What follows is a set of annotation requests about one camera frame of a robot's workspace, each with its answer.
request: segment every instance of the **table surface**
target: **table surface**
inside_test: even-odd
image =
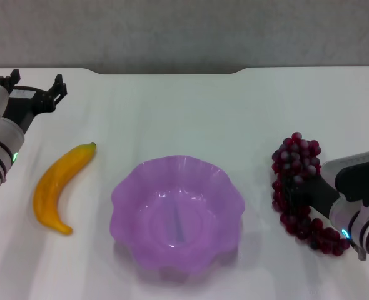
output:
[[[0,69],[0,75],[10,69]],[[369,150],[369,67],[255,68],[225,75],[100,75],[21,69],[20,84],[68,96],[35,118],[0,187],[0,299],[369,299],[369,258],[321,255],[295,241],[271,208],[271,153],[294,131],[321,160]],[[61,236],[41,227],[32,195],[78,144],[98,153],[65,188]],[[117,183],[139,163],[185,154],[223,168],[246,201],[238,252],[184,277],[140,270],[109,234]]]

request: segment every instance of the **purple bowl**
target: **purple bowl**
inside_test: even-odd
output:
[[[189,156],[138,165],[112,193],[110,232],[146,269],[198,273],[240,240],[245,202],[220,168]]]

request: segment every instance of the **yellow banana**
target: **yellow banana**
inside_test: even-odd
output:
[[[96,144],[77,146],[58,159],[42,176],[33,197],[33,211],[44,226],[63,234],[71,234],[72,228],[61,222],[58,215],[58,197],[65,185],[94,156]]]

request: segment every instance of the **grape bunch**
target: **grape bunch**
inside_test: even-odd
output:
[[[321,219],[311,220],[310,207],[294,207],[294,203],[290,203],[284,193],[285,185],[299,186],[320,175],[320,160],[317,158],[319,153],[321,147],[318,141],[307,141],[299,132],[283,141],[279,150],[272,154],[272,170],[278,176],[272,183],[272,206],[281,213],[280,221],[289,234],[306,241],[312,249],[319,249],[323,254],[341,256],[350,247],[349,241],[341,239],[340,233],[333,228],[323,228]]]

